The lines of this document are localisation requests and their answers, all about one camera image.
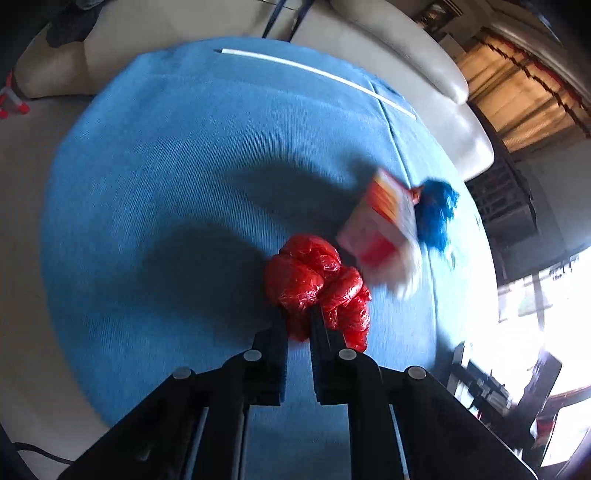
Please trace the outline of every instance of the silver screw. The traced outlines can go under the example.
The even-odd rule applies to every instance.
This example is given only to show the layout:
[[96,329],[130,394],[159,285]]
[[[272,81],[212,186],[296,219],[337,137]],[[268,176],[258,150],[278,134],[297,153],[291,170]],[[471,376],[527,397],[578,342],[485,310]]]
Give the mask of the silver screw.
[[408,376],[410,378],[414,378],[415,380],[422,380],[427,376],[427,372],[425,372],[425,369],[421,367],[411,367],[408,369]]
[[351,348],[343,348],[339,351],[339,357],[343,360],[355,360],[357,358],[357,352]]
[[173,377],[177,380],[184,380],[191,376],[191,369],[189,367],[179,367],[173,372]]
[[262,358],[262,353],[259,350],[247,350],[243,357],[247,362],[258,362]]

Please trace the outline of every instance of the white stick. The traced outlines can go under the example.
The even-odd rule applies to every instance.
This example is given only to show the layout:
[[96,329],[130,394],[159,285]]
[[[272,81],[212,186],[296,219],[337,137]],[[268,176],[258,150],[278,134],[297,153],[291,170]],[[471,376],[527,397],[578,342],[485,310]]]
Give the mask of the white stick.
[[290,67],[296,67],[298,69],[306,70],[308,72],[312,72],[317,75],[322,75],[323,77],[327,77],[331,80],[335,80],[337,82],[344,83],[345,85],[353,87],[354,89],[357,89],[360,92],[367,93],[368,95],[370,95],[378,100],[381,100],[382,102],[386,103],[387,105],[395,108],[399,112],[402,112],[405,115],[408,115],[413,120],[417,119],[417,117],[414,114],[412,114],[408,110],[402,108],[401,106],[397,105],[392,100],[388,100],[386,97],[378,95],[377,93],[372,92],[371,90],[368,90],[367,88],[362,87],[361,85],[357,85],[356,83],[345,80],[344,78],[337,77],[336,75],[333,75],[332,73],[324,72],[323,70],[318,70],[313,67],[308,67],[308,65],[304,65],[303,63],[297,63],[296,61],[281,59],[279,57],[272,57],[270,55],[265,55],[263,53],[254,53],[252,51],[243,51],[243,50],[233,50],[231,48],[223,48],[222,53],[227,53],[228,55],[239,55],[241,57],[251,57],[253,59],[274,61],[276,63],[281,63],[283,65],[289,65]]

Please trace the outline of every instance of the blue tablecloth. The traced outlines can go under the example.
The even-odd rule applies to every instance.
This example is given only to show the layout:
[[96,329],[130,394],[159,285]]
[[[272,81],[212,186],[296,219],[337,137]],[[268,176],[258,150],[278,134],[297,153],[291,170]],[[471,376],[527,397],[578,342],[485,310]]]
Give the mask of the blue tablecloth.
[[[69,364],[113,424],[172,370],[219,367],[268,325],[265,259],[294,233],[332,243],[378,166],[460,193],[452,268],[423,249],[417,294],[372,293],[367,353],[444,378],[468,331],[494,321],[492,260],[478,212],[412,107],[351,64],[307,48],[218,38],[138,57],[62,143],[43,216],[43,273]],[[346,407],[320,407],[308,344],[290,344],[286,402],[253,408],[248,478],[345,478]]]

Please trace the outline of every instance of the floor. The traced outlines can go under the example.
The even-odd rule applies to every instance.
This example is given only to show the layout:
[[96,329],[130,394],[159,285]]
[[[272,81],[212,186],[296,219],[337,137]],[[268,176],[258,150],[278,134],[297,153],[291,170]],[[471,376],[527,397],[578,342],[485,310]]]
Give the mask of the floor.
[[[39,260],[39,217],[53,153],[89,98],[29,102],[0,121],[0,422],[15,442],[75,459],[106,427],[72,377],[50,323]],[[64,465],[31,452],[39,480]]]

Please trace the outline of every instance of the sofa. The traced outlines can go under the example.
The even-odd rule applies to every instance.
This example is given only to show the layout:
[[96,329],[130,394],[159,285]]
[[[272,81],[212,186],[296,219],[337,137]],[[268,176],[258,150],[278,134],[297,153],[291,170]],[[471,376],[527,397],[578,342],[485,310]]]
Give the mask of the sofa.
[[[269,38],[285,40],[301,0],[289,0]],[[30,98],[96,94],[137,55],[227,35],[260,37],[275,5],[260,0],[113,0],[84,42],[50,48],[45,30],[15,68]],[[389,83],[418,113],[462,179],[493,162],[466,104],[468,86],[446,52],[385,0],[318,0],[292,43],[347,60]]]

